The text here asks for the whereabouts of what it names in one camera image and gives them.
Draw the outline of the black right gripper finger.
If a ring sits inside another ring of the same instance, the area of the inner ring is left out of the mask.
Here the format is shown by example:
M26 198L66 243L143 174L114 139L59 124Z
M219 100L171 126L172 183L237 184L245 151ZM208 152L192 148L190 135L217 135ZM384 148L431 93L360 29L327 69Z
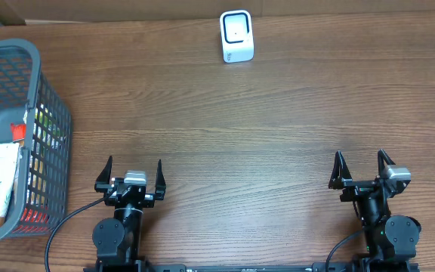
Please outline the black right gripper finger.
M338 190L349 186L353 181L347 163L339 150L335 153L335 161L329 180L329 189Z
M390 178L395 168L395 162L387 155L385 150L378 151L378 175L381 178Z

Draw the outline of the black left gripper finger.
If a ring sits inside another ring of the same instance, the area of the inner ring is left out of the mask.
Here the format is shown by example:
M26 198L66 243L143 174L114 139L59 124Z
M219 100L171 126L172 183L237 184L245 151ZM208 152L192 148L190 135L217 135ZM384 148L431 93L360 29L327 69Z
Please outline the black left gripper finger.
M107 192L111 188L110 179L112 171L113 157L109 156L105 167L102 172L98 175L95 183L94 189L96 192Z
M156 171L155 193L154 200L163 200L165 198L166 183L162 172L162 160L158 161Z

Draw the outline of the green snack packet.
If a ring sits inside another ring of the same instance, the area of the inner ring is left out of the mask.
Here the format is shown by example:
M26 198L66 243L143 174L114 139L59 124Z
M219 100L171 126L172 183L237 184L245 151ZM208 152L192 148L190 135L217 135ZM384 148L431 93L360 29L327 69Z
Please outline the green snack packet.
M62 150L63 144L66 143L66 136L59 125L54 122L53 113L43 104L35 111L35 121L40 124L33 129L37 138L54 150Z

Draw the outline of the orange spaghetti packet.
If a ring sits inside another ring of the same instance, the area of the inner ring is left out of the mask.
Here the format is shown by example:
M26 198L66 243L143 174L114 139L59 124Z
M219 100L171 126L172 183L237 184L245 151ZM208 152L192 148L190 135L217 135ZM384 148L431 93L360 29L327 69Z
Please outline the orange spaghetti packet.
M24 123L23 124L11 123L11 133L12 133L12 141L16 144L19 144L20 147L23 147L25 137L26 137L26 125Z

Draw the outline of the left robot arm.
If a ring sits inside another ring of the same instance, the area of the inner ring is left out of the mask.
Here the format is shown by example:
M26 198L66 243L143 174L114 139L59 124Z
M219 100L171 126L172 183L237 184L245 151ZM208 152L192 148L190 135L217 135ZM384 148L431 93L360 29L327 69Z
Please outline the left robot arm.
M100 221L92 240L97 260L104 267L123 267L137 260L144 209L150 209L165 198L166 183L162 163L158 162L155 190L147 192L145 172L129 170L122 178L113 178L113 158L107 160L98 175L94 189L103 194L104 204L114 208L113 216Z

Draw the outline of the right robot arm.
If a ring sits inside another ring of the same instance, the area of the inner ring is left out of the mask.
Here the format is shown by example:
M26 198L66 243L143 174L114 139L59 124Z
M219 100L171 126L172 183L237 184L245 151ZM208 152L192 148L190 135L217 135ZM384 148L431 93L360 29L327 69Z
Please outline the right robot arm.
M357 255L352 271L413 271L409 260L416 256L421 224L405 215L392 215L388 200L401 194L412 179L411 172L397 165L387 153L378 151L378 173L372 180L354 181L342 152L335 153L329 188L340 190L340 201L351 202L362 230L343 239L325 261L329 269L335 251L347 241L363 234L367 253Z

